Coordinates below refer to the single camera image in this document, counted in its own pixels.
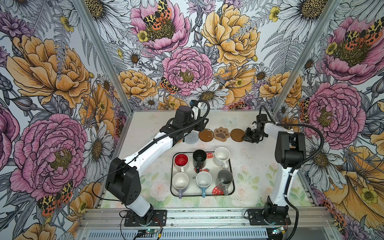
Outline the matte brown wooden coaster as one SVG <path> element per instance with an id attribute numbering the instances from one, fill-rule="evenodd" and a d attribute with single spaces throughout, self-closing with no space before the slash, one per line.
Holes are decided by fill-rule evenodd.
<path id="1" fill-rule="evenodd" d="M 243 142 L 243 137 L 245 135 L 245 131 L 241 130 L 241 129 L 233 129 L 231 131 L 231 138 L 232 140 L 234 140 L 235 142 Z"/>

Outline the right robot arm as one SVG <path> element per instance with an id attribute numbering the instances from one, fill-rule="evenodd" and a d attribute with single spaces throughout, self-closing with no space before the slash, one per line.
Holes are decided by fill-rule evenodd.
<path id="1" fill-rule="evenodd" d="M 243 140 L 259 143 L 264 138 L 276 139 L 275 160 L 279 164 L 275 187 L 268 196 L 263 218 L 268 224 L 290 223 L 288 196 L 298 170 L 295 166 L 306 158 L 305 137 L 268 120 L 267 114 L 257 115 L 256 121 L 247 128 Z"/>

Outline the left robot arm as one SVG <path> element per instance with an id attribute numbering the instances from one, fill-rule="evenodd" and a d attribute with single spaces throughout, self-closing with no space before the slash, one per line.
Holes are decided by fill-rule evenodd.
<path id="1" fill-rule="evenodd" d="M 210 112 L 208 101 L 193 101 L 181 106 L 175 116 L 160 128 L 155 138 L 125 159 L 112 160 L 107 174 L 106 190 L 128 209 L 139 225 L 147 226 L 155 219 L 154 207 L 141 195 L 140 176 L 161 154 L 171 149 L 192 131 L 206 128 Z"/>

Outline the grey crochet coaster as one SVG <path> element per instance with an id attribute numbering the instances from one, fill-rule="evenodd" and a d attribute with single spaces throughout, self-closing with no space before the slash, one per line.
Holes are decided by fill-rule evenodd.
<path id="1" fill-rule="evenodd" d="M 184 137 L 184 142 L 189 145 L 193 145 L 199 141 L 199 134 L 197 132 L 191 132 Z"/>

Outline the glossy brown wooden coaster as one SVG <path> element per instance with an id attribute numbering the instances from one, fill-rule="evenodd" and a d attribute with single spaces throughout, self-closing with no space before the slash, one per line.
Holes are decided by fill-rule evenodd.
<path id="1" fill-rule="evenodd" d="M 203 142 L 210 142 L 214 139 L 214 132 L 210 129 L 204 129 L 199 132 L 199 139 Z"/>

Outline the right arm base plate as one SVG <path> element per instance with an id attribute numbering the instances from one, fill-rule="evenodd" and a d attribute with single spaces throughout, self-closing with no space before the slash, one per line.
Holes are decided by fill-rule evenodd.
<path id="1" fill-rule="evenodd" d="M 248 209 L 247 218 L 251 226 L 289 226 L 292 224 L 289 215 L 265 214 L 264 209 Z"/>

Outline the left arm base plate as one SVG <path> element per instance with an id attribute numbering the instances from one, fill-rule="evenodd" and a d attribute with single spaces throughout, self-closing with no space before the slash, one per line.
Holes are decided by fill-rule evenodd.
<path id="1" fill-rule="evenodd" d="M 165 227 L 167 222 L 167 210 L 149 210 L 149 212 L 140 217 L 133 211 L 128 211 L 125 217 L 125 227 Z"/>

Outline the cork paw print coaster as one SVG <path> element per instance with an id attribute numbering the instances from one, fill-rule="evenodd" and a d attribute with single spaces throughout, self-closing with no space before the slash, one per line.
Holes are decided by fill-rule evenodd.
<path id="1" fill-rule="evenodd" d="M 227 128 L 219 127 L 214 130 L 214 139 L 220 142 L 226 142 L 231 137 L 231 133 Z"/>

